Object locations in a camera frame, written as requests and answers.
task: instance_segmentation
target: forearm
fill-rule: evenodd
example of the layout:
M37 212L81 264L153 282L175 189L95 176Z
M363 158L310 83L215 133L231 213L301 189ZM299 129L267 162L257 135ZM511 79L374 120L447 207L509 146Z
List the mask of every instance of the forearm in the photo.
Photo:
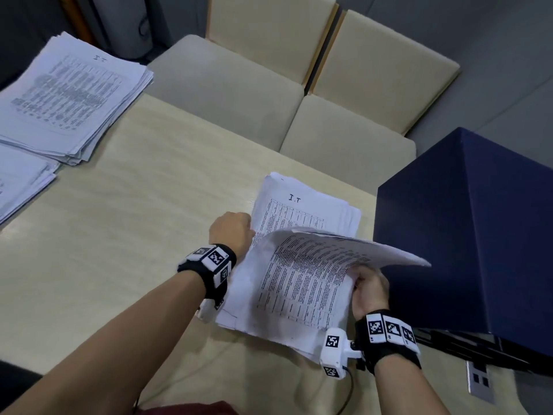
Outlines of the forearm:
M383 415L448 415L423 372L411 361L394 354L374 367Z
M92 335L5 415L129 413L204 296L200 276L176 274Z

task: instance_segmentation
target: table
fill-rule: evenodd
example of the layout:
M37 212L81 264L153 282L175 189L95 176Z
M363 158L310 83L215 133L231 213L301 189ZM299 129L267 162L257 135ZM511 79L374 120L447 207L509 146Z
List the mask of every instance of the table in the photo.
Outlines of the table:
M45 373L108 320L169 278L225 211L251 211L271 171L363 211L376 198L144 95L90 163L58 180L0 233L0 359ZM464 361L423 347L426 376L453 413L526 413L512 372L492 370L498 400L468 394ZM346 413L379 413L374 378L356 372ZM336 382L293 350L193 320L142 392L144 408L224 399L242 414L332 414Z

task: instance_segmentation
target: light wooden table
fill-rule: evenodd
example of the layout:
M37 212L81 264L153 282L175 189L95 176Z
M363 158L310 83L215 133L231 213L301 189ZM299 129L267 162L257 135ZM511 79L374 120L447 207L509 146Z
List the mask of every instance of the light wooden table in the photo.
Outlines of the light wooden table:
M153 97L115 124L92 162L64 168L0 233L0 359L45 373L170 277L227 210L251 211L271 171L349 201L371 238L376 198ZM425 374L453 413L525 413L513 374L494 369L492 406L467 392L462 360L423 347ZM223 399L242 414L332 414L349 381L291 349L194 320L142 393L143 407ZM356 373L346 413L379 413Z

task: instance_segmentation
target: red clothing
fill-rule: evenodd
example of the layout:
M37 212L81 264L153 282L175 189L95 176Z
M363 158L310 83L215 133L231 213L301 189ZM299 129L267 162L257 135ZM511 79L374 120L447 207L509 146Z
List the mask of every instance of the red clothing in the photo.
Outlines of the red clothing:
M238 415L232 406L224 401L204 405L187 403L185 405L162 406L160 408L140 411L140 415Z

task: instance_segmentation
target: person's left hand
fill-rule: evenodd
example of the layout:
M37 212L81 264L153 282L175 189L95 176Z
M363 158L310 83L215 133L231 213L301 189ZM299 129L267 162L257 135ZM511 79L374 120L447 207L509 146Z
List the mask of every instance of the person's left hand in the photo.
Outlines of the person's left hand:
M252 217L245 212L225 212L209 228L209 243L224 244L232 249L239 261L252 244L255 231L250 229Z

